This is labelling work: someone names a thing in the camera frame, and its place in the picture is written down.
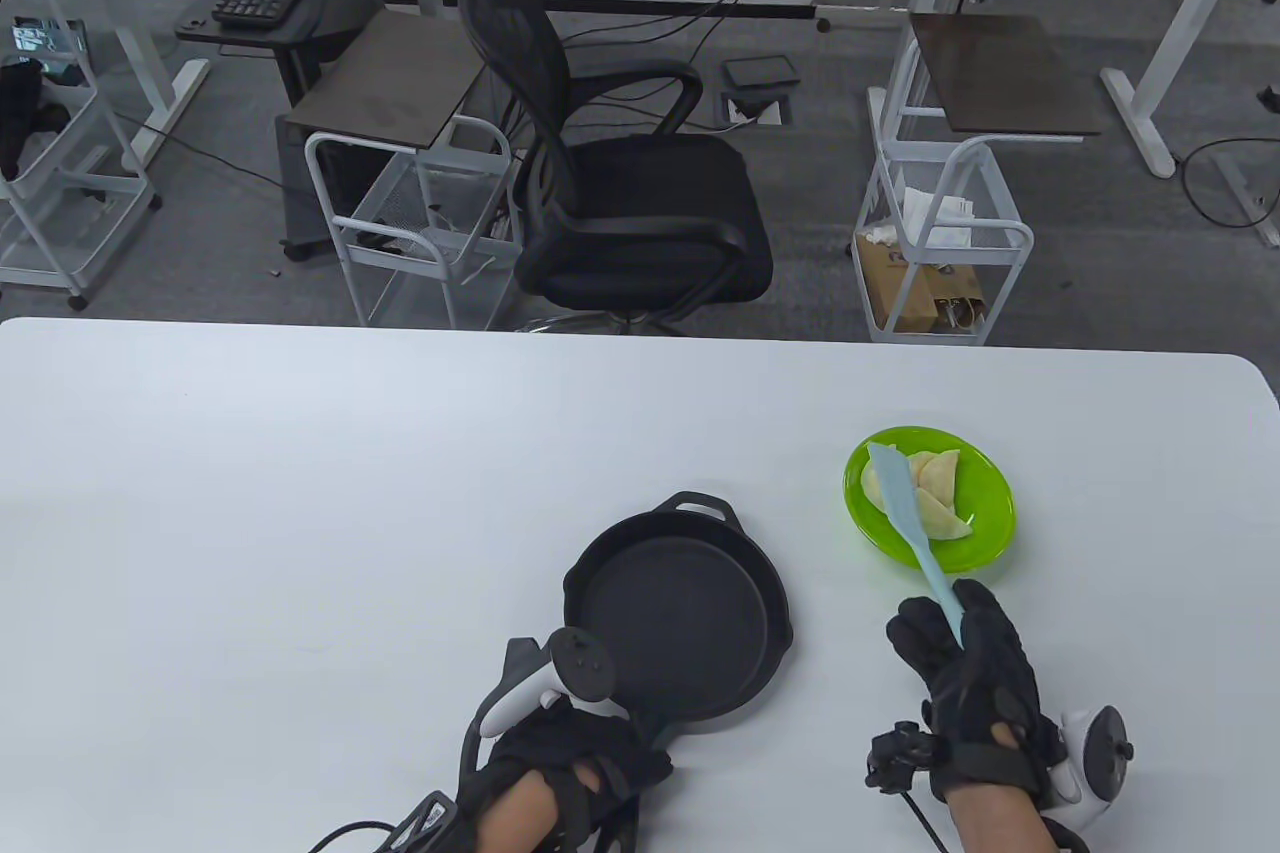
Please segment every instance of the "human arm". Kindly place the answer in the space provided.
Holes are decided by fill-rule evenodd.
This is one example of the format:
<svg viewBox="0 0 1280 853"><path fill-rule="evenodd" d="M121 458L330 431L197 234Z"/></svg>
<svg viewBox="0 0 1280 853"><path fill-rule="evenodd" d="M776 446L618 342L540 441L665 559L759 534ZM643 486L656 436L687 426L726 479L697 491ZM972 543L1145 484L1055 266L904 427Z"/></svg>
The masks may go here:
<svg viewBox="0 0 1280 853"><path fill-rule="evenodd" d="M947 803L966 853L1052 853L1037 803L1065 748L995 596L975 580L954 588L965 608L963 647L925 597L904 601L886 630L929 690L924 720L943 744L929 774L933 794Z"/></svg>

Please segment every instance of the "gloved hand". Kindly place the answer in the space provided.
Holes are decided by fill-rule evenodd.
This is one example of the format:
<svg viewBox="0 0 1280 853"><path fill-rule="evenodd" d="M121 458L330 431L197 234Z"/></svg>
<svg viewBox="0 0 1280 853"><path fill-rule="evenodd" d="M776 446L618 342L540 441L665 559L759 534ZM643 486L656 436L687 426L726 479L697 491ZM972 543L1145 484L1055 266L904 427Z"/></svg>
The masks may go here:
<svg viewBox="0 0 1280 853"><path fill-rule="evenodd" d="M581 784L575 763L599 776L598 793ZM561 848L577 849L627 800L667 779L671 757L644 745L627 720L595 716L558 699L502 735L484 770L461 785L458 808L475 822L530 770L538 770L556 794Z"/></svg>
<svg viewBox="0 0 1280 853"><path fill-rule="evenodd" d="M1066 757L1066 748L1057 726L1041 712L1036 671L991 590L972 579L959 579L954 588L965 608L964 649L942 607L927 597L902 601L886 629L893 649L929 690L924 721L947 742L929 775L933 794L943 799L955 786L997 783L1041 800L1048 793L1048 768ZM997 724L1009 727L1016 745L997 740Z"/></svg>

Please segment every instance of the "mesh chair back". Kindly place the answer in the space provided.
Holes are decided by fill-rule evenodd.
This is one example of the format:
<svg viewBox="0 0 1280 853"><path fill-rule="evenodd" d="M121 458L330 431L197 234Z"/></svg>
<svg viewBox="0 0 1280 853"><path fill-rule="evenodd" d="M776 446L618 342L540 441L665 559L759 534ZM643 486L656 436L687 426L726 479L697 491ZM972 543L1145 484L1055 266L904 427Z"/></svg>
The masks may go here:
<svg viewBox="0 0 1280 853"><path fill-rule="evenodd" d="M572 163L561 140L570 102L568 61L541 1L458 0L458 12L480 56L532 122L538 143L530 152L531 167L539 168L541 182L530 190L562 210L573 209Z"/></svg>

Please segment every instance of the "black office chair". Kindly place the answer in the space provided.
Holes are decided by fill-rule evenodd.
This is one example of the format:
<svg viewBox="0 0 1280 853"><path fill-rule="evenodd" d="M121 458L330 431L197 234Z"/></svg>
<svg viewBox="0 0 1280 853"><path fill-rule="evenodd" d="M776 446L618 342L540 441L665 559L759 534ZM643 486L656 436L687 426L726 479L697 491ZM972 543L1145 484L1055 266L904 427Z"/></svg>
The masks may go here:
<svg viewBox="0 0 1280 853"><path fill-rule="evenodd" d="M741 154L714 136L676 134L703 93L694 67L648 59L571 76L539 0L458 0L458 8L535 131L516 184L521 289L611 318L622 332L676 332L668 324L703 304L745 304L769 289L773 257ZM653 134L564 145L564 120L589 100L663 77L680 79L681 91Z"/></svg>

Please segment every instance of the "gray carpet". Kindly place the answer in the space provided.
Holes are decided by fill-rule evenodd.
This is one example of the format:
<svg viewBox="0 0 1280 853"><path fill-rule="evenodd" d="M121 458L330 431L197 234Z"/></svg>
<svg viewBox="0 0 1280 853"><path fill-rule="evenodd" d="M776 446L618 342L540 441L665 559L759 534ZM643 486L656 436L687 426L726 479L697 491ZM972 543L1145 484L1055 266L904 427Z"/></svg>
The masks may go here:
<svg viewBox="0 0 1280 853"><path fill-rule="evenodd" d="M10 13L28 0L6 1ZM859 3L860 0L823 0ZM179 0L142 0L161 47ZM1175 181L1148 175L1101 83L1101 67L1138 76L1180 0L998 0L996 12L1036 12L1056 36L1107 118L1105 134L1083 146L1002 149L1000 159L1036 248L992 342L1239 353L1280 387L1280 251L1253 231L1221 231L1202 222ZM92 0L68 0L91 24L100 70L118 111L146 108L114 36ZM563 31L625 20L558 15ZM654 44L646 53L681 56L704 27ZM745 53L787 53L803 81L792 99L795 123L781 131L727 134L746 155L774 246L772 289L758 304L713 306L684 325L696 336L865 339L854 273L844 255L849 227L870 161L864 91L887 79L896 35L836 29L818 35L804 20L727 20L698 63L710 81L695 120L722 126L717 63ZM174 47L169 61L212 50ZM1260 0L1224 0L1157 114L1175 152L1230 134L1280 136L1280 117L1254 93L1280 81L1280 8ZM663 95L640 102L662 108ZM278 175L273 118L285 99L273 61L216 58L178 134L183 140ZM576 123L621 123L641 117L591 108ZM643 131L643 126L627 127ZM575 136L620 134L591 126ZM1261 190L1280 190L1276 150L1240 154ZM92 296L91 318L348 324L352 307L334 257L288 263L280 196L170 143L152 167L165 196L156 214ZM1222 205L1221 216L1230 216ZM366 277L372 283L374 277ZM516 323L535 309L517 306ZM58 292L9 286L0 318L68 315ZM434 321L430 318L422 323Z"/></svg>

